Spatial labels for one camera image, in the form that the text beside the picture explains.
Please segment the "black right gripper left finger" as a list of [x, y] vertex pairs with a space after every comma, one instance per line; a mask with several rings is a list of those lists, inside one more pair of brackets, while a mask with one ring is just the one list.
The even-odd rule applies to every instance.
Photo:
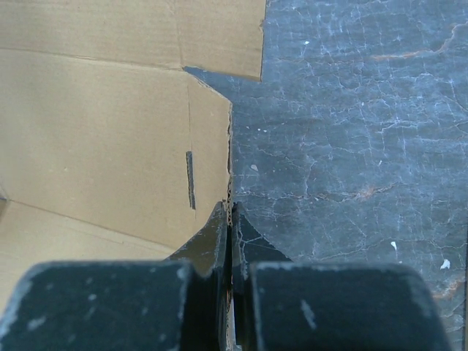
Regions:
[[3, 350], [224, 350], [227, 213], [168, 258], [32, 266], [1, 318]]

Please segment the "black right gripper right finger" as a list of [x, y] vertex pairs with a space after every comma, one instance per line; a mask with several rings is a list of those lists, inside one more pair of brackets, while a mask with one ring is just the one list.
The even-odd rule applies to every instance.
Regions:
[[449, 350], [422, 277], [393, 263], [295, 263], [232, 211], [235, 342], [242, 350]]

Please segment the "brown cardboard box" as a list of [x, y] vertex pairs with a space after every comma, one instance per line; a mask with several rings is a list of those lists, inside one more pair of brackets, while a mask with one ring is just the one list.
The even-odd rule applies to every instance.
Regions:
[[231, 102], [264, 1], [1, 3], [1, 302], [50, 260], [156, 259], [231, 201]]

